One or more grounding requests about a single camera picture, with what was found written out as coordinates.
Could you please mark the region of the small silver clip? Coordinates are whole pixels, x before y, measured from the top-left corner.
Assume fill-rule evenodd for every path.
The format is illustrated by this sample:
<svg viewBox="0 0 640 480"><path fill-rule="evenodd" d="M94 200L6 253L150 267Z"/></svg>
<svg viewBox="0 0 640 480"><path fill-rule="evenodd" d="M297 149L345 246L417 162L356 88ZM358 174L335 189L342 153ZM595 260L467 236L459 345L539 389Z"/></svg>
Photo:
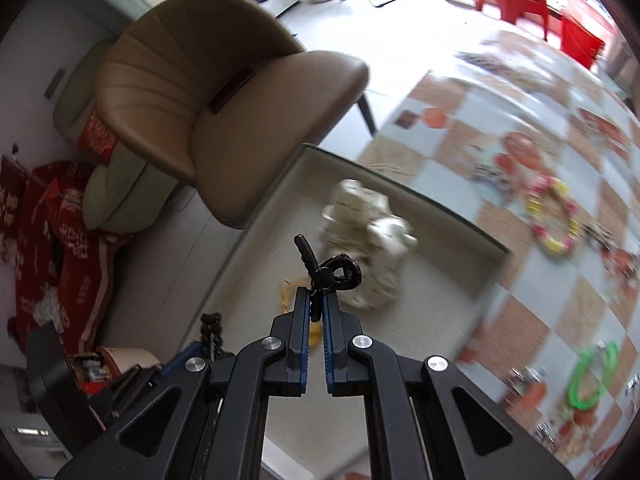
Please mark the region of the small silver clip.
<svg viewBox="0 0 640 480"><path fill-rule="evenodd" d="M533 386L543 384L546 375L547 370L543 367L511 368L506 375L506 384L518 396L524 396Z"/></svg>

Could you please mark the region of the green plastic bangle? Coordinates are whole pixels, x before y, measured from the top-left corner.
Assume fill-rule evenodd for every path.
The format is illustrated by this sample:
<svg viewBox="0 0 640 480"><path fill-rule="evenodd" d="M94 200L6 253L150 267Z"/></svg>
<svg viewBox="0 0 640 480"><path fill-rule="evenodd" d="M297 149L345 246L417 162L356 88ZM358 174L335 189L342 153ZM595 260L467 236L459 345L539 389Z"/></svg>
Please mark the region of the green plastic bangle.
<svg viewBox="0 0 640 480"><path fill-rule="evenodd" d="M582 349L566 389L566 402L573 410L589 411L600 402L617 372L619 355L613 341L599 340Z"/></svg>

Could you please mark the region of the green cushion seat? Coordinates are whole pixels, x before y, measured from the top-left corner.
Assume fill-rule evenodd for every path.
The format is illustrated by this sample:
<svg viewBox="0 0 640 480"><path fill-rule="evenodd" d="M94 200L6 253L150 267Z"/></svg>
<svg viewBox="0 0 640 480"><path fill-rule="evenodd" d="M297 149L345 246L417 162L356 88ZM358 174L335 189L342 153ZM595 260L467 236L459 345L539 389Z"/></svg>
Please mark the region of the green cushion seat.
<svg viewBox="0 0 640 480"><path fill-rule="evenodd" d="M177 185L116 139L94 106L96 76L113 43L97 42L70 73L56 101L53 125L96 162L82 196L90 229L135 233L147 229Z"/></svg>

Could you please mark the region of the red plastic bucket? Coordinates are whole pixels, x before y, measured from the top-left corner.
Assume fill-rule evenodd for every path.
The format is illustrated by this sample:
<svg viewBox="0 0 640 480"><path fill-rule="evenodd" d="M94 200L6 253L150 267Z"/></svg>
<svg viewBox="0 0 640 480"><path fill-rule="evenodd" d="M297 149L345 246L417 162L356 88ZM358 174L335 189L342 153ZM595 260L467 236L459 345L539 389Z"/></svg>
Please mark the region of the red plastic bucket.
<svg viewBox="0 0 640 480"><path fill-rule="evenodd" d="M593 35L570 14L562 15L561 24L561 51L590 70L603 50L605 42Z"/></svg>

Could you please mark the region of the cream satin scrunchie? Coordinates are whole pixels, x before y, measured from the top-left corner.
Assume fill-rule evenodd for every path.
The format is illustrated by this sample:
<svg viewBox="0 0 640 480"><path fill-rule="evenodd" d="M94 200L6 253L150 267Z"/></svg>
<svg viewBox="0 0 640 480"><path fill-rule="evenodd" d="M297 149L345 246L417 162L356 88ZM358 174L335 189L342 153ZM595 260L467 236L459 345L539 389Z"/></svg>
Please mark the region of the cream satin scrunchie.
<svg viewBox="0 0 640 480"><path fill-rule="evenodd" d="M411 224L393 213L388 196L354 179L334 186L322 210L320 240L326 256L344 252L360 266L360 285L341 293L360 310L382 309L398 298L400 267L418 247Z"/></svg>

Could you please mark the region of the small silver earring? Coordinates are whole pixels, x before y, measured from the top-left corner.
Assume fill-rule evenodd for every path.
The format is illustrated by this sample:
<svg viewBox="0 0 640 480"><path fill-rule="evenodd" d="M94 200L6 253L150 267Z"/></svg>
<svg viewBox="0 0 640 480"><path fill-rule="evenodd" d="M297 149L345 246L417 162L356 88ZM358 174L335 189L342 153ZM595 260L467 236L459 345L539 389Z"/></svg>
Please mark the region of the small silver earring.
<svg viewBox="0 0 640 480"><path fill-rule="evenodd" d="M504 195L510 195L512 193L510 179L500 168L483 164L475 165L473 179L493 186Z"/></svg>

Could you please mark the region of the brown leather chair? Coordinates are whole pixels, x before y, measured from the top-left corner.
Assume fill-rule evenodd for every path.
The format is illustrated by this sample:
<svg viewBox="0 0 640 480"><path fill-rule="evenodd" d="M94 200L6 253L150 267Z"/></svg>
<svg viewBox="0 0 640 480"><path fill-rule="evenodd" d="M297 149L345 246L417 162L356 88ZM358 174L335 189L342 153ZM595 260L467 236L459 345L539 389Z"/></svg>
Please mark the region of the brown leather chair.
<svg viewBox="0 0 640 480"><path fill-rule="evenodd" d="M241 229L302 145L367 107L369 77L359 58L305 49L253 0L166 0L108 50L96 111Z"/></svg>

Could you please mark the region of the black claw hair clip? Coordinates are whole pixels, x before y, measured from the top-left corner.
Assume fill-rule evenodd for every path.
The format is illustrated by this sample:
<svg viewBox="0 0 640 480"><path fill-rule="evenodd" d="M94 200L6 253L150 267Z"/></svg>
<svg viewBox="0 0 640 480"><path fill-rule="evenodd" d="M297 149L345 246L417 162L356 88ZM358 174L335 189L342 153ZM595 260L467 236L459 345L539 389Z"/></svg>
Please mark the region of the black claw hair clip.
<svg viewBox="0 0 640 480"><path fill-rule="evenodd" d="M319 322L322 317L323 298L327 292L352 290L362 282L360 266L349 255L341 254L318 263L316 255L303 234L294 236L294 244L310 278L310 319Z"/></svg>

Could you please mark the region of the grey storage tray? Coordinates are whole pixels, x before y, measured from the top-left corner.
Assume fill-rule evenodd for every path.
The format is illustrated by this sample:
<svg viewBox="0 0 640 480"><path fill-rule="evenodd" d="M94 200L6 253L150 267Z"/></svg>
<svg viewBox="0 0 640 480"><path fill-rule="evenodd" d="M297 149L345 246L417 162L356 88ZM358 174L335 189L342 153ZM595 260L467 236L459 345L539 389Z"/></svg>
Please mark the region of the grey storage tray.
<svg viewBox="0 0 640 480"><path fill-rule="evenodd" d="M390 312L343 310L363 282L307 242L352 164L306 148L244 233L214 300L235 356L210 379L217 417L204 474L248 479L266 439L319 474L368 454L381 479L483 478L516 449L512 419L454 366L508 252L448 209L372 172L419 230Z"/></svg>

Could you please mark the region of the red patterned blanket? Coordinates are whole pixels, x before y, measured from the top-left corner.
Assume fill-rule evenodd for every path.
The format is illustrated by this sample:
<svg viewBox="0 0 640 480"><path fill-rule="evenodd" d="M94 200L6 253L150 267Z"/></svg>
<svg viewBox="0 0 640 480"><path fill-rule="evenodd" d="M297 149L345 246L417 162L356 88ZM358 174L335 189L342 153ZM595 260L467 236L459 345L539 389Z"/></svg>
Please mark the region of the red patterned blanket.
<svg viewBox="0 0 640 480"><path fill-rule="evenodd" d="M114 287L114 257L130 237L85 224L93 166L60 160L27 171L1 159L1 258L14 272L9 336L51 322L70 356L90 351Z"/></svg>

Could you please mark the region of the black long hair clip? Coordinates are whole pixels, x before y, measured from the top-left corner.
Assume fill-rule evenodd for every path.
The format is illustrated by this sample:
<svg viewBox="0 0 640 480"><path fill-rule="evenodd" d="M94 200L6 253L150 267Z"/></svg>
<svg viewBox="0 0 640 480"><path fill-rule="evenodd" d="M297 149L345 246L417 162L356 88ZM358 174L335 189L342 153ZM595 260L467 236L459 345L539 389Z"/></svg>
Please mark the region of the black long hair clip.
<svg viewBox="0 0 640 480"><path fill-rule="evenodd" d="M206 356L211 361L218 361L224 357L224 341L222 340L221 314L203 313L200 317L201 344Z"/></svg>

